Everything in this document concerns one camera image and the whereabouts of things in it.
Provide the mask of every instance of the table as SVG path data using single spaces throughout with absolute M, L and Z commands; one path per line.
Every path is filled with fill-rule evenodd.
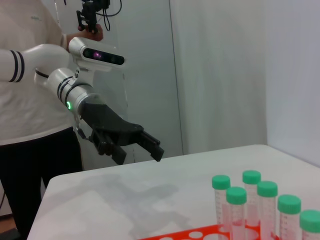
M 265 145 L 171 157 L 55 177 L 28 240 L 132 240 L 216 223 L 211 179 L 258 170 L 279 194 L 320 209 L 320 169 Z

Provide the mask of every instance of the robotic arm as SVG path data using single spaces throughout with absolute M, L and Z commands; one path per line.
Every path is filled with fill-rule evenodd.
M 78 65 L 76 72 L 66 68 L 69 54 L 59 46 L 44 44 L 24 52 L 0 50 L 0 82 L 17 83 L 36 72 L 35 81 L 45 85 L 76 119 L 83 119 L 92 128 L 88 138 L 80 128 L 77 130 L 82 138 L 94 144 L 100 155 L 111 155 L 122 165 L 127 153 L 121 146 L 137 143 L 159 162 L 164 154 L 160 141 L 142 126 L 119 117 L 92 87 L 96 70 L 122 68 L 125 58 L 115 48 L 80 37 L 71 40 L 69 50 Z

